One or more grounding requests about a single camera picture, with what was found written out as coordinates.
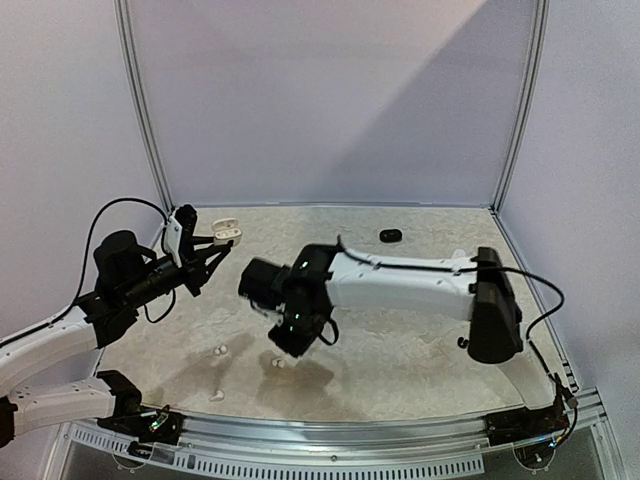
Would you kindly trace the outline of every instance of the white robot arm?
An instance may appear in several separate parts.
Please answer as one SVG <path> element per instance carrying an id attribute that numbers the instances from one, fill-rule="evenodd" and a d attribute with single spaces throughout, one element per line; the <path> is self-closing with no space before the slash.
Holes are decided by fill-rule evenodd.
<path id="1" fill-rule="evenodd" d="M 497 252 L 481 247 L 474 257 L 423 260 L 374 256 L 337 245 L 307 245 L 293 266 L 254 258 L 238 293 L 262 314 L 275 316 L 269 338 L 285 353 L 303 355 L 320 339 L 334 307 L 395 308 L 439 313 L 469 323 L 460 345 L 477 362 L 499 368 L 520 393 L 524 409 L 491 417 L 501 440 L 564 428 L 563 397 L 570 392 L 550 377 L 523 342 L 522 313 Z"/>
<path id="2" fill-rule="evenodd" d="M 0 447 L 29 430 L 83 418 L 103 419 L 103 427 L 141 441 L 177 441 L 182 416 L 142 407 L 140 391 L 117 371 L 54 387 L 23 382 L 66 358 L 117 341 L 136 322 L 138 308 L 178 286 L 198 296 L 241 232 L 229 221 L 229 228 L 218 228 L 212 237 L 196 237 L 196 222 L 189 205 L 170 216 L 163 234 L 167 254 L 161 258 L 138 245 L 133 232 L 109 235 L 94 252 L 98 279 L 92 292 L 0 340 Z M 204 248 L 195 249 L 198 245 Z"/>

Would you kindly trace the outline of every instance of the white enclosure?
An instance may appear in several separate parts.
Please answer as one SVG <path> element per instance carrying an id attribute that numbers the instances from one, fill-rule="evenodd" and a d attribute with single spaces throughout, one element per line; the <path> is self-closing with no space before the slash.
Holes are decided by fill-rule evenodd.
<path id="1" fill-rule="evenodd" d="M 639 24 L 636 0 L 4 1 L 0 337 L 71 300 L 115 197 L 489 208 L 566 291 L 551 324 L 640 478 Z M 118 206 L 93 247 L 158 227 Z M 0 478 L 37 478 L 56 432 L 0 450 Z"/>
<path id="2" fill-rule="evenodd" d="M 535 8 L 131 2 L 173 200 L 490 205 Z"/>

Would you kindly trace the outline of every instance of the table surface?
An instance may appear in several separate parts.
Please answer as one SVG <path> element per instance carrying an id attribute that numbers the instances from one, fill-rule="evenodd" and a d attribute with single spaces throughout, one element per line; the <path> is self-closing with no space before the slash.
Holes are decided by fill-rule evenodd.
<path id="1" fill-rule="evenodd" d="M 481 209 L 381 207 L 256 207 L 200 209 L 198 235 L 235 217 L 243 238 L 202 295 L 180 287 L 171 315 L 156 325 L 141 316 L 109 346 L 100 370 L 116 369 L 143 393 L 143 402 L 199 413 L 279 420 L 361 422 L 460 415 L 521 404 L 495 367 L 471 360 L 457 346 L 468 324 L 400 310 L 334 312 L 340 340 L 316 342 L 297 363 L 267 338 L 271 325 L 237 295 L 240 274 L 254 256 L 291 264 L 308 243 L 335 243 L 379 255 L 449 258 L 495 248 L 505 265 L 515 260 L 490 213 Z M 378 232 L 399 228 L 402 242 L 382 244 Z M 539 315 L 520 276 L 511 276 L 524 323 Z M 152 318 L 168 297 L 149 305 Z M 546 326 L 533 338 L 552 371 L 562 374 Z M 228 351 L 216 355 L 216 348 Z"/>

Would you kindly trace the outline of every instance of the white panel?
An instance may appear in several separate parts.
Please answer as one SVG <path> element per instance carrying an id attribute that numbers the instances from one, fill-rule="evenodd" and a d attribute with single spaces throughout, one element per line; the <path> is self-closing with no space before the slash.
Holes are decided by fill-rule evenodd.
<path id="1" fill-rule="evenodd" d="M 178 202 L 491 203 L 535 0 L 130 3 Z"/>
<path id="2" fill-rule="evenodd" d="M 91 219 L 123 195 L 157 201 L 133 111 L 112 2 L 0 2 L 0 337 L 62 309 L 80 276 Z M 117 206 L 96 241 L 132 228 L 149 242 L 159 217 Z M 88 269 L 87 288 L 94 280 Z M 85 376 L 74 357 L 36 383 Z M 39 478 L 50 435 L 0 451 L 4 480 Z"/>
<path id="3" fill-rule="evenodd" d="M 551 3 L 503 213 L 529 267 L 566 291 L 553 323 L 581 384 L 600 390 L 629 478 L 640 478 L 639 24 L 636 0 Z"/>

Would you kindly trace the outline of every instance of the wire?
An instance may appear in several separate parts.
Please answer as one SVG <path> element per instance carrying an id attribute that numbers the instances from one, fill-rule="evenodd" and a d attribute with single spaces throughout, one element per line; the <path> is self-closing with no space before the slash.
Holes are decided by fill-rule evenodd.
<path id="1" fill-rule="evenodd" d="M 147 318 L 147 322 L 149 323 L 160 323 L 162 320 L 164 320 L 165 318 L 167 318 L 167 315 L 169 315 L 171 313 L 171 310 L 173 310 L 173 307 L 176 306 L 176 290 L 175 288 L 173 290 L 171 290 L 171 303 L 169 304 L 169 307 L 167 307 L 167 310 L 165 310 L 165 312 L 160 315 L 158 318 L 156 318 L 155 320 L 151 320 L 149 318 L 149 310 L 147 309 L 147 306 L 144 306 L 144 316 Z"/>
<path id="2" fill-rule="evenodd" d="M 333 330 L 333 341 L 330 342 L 329 340 L 327 340 L 327 337 L 325 337 L 322 333 L 320 335 L 318 335 L 318 338 L 325 345 L 332 346 L 332 345 L 335 345 L 336 343 L 338 343 L 338 339 L 340 338 L 340 331 L 338 330 L 338 324 L 336 323 L 336 321 L 333 318 L 328 318 L 327 319 L 327 323 L 329 325 L 331 325 L 331 328 Z"/>
<path id="3" fill-rule="evenodd" d="M 374 261 L 372 261 L 372 260 L 370 260 L 368 258 L 362 258 L 362 257 L 360 257 L 358 255 L 355 255 L 354 253 L 352 253 L 349 250 L 347 250 L 344 247 L 344 245 L 342 244 L 342 239 L 340 238 L 340 236 L 338 236 L 338 246 L 342 248 L 342 250 L 343 250 L 342 253 L 344 253 L 351 260 L 354 260 L 354 261 L 360 262 L 360 263 L 364 263 L 366 265 L 371 265 L 374 268 L 387 268 L 387 269 L 393 269 L 393 270 L 415 270 L 415 271 L 423 271 L 423 272 L 424 271 L 426 271 L 426 272 L 448 272 L 448 273 L 454 272 L 454 270 L 452 270 L 449 267 L 433 267 L 433 266 L 426 266 L 426 265 L 403 265 L 403 264 L 374 262 Z M 505 267 L 505 266 L 500 266 L 500 267 L 472 267 L 472 268 L 461 268 L 460 270 L 457 271 L 457 273 L 471 273 L 471 272 L 479 272 L 479 271 L 483 271 L 483 272 L 495 271 L 495 272 L 515 273 L 515 274 L 521 275 L 523 277 L 527 277 L 527 278 L 530 278 L 532 280 L 535 280 L 536 282 L 542 283 L 543 285 L 546 285 L 547 287 L 552 289 L 558 295 L 558 297 L 559 297 L 558 303 L 553 308 L 551 308 L 550 310 L 547 310 L 542 315 L 540 315 L 539 317 L 535 318 L 529 324 L 529 326 L 527 327 L 526 333 L 525 333 L 525 340 L 527 341 L 527 343 L 529 343 L 529 345 L 531 347 L 531 350 L 533 351 L 535 356 L 540 361 L 540 365 L 542 365 L 542 368 L 544 369 L 545 373 L 547 374 L 547 376 L 554 383 L 558 383 L 558 381 L 551 374 L 551 370 L 549 369 L 549 366 L 547 365 L 547 362 L 544 360 L 544 357 L 540 353 L 540 350 L 538 350 L 538 347 L 536 346 L 536 344 L 531 339 L 531 331 L 538 324 L 540 324 L 540 322 L 542 322 L 545 318 L 548 318 L 549 316 L 553 315 L 554 313 L 556 313 L 558 310 L 560 310 L 563 307 L 563 305 L 565 303 L 564 292 L 557 285 L 555 285 L 553 282 L 547 280 L 546 278 L 541 277 L 540 275 L 536 275 L 534 273 L 527 272 L 525 270 L 520 270 L 518 268 Z"/>
<path id="4" fill-rule="evenodd" d="M 56 323 L 58 323 L 60 320 L 62 320 L 64 317 L 66 317 L 69 312 L 73 309 L 73 307 L 75 306 L 75 303 L 77 302 L 78 298 L 80 298 L 80 294 L 82 293 L 82 287 L 84 285 L 84 277 L 87 273 L 87 260 L 89 258 L 89 249 L 91 248 L 91 237 L 93 236 L 93 231 L 96 227 L 96 224 L 98 223 L 98 220 L 100 219 L 100 217 L 102 216 L 102 214 L 112 205 L 115 205 L 117 203 L 124 203 L 124 202 L 130 202 L 130 203 L 140 203 L 142 205 L 147 205 L 148 207 L 153 208 L 154 210 L 156 210 L 161 216 L 162 216 L 162 220 L 164 221 L 165 225 L 167 223 L 167 215 L 165 214 L 164 210 L 162 210 L 160 207 L 158 207 L 157 205 L 155 205 L 154 203 L 149 202 L 148 200 L 144 200 L 142 198 L 135 198 L 135 197 L 121 197 L 121 198 L 116 198 L 114 200 L 111 200 L 110 202 L 108 202 L 106 205 L 104 205 L 96 214 L 96 216 L 93 218 L 93 221 L 91 222 L 91 227 L 89 228 L 89 233 L 87 235 L 87 241 L 85 243 L 85 247 L 84 247 L 84 255 L 82 258 L 82 271 L 80 273 L 80 282 L 78 284 L 78 288 L 76 290 L 76 293 L 73 297 L 73 300 L 71 300 L 71 303 L 69 303 L 69 306 L 67 306 L 67 308 L 65 308 L 60 314 L 58 314 L 54 319 L 46 322 L 46 323 L 41 323 L 39 325 L 36 325 L 33 328 L 30 328 L 29 330 L 25 330 L 24 332 L 18 334 L 18 335 L 14 335 L 13 337 L 10 337 L 8 339 L 6 339 L 5 341 L 0 343 L 0 348 L 3 348 L 13 342 L 16 342 L 28 335 L 31 335 L 32 333 L 36 333 L 39 332 L 40 330 L 43 330 L 45 328 L 50 327 L 51 325 L 55 325 Z"/>
<path id="5" fill-rule="evenodd" d="M 562 445 L 564 442 L 567 441 L 567 439 L 571 436 L 573 431 L 576 429 L 577 423 L 578 423 L 578 409 L 574 408 L 573 421 L 571 422 L 571 426 L 569 427 L 569 430 L 565 430 L 564 432 L 562 432 L 560 437 L 558 437 L 558 440 L 556 440 L 555 442 L 555 446 L 554 446 L 555 449 L 558 449 L 560 445 Z"/>

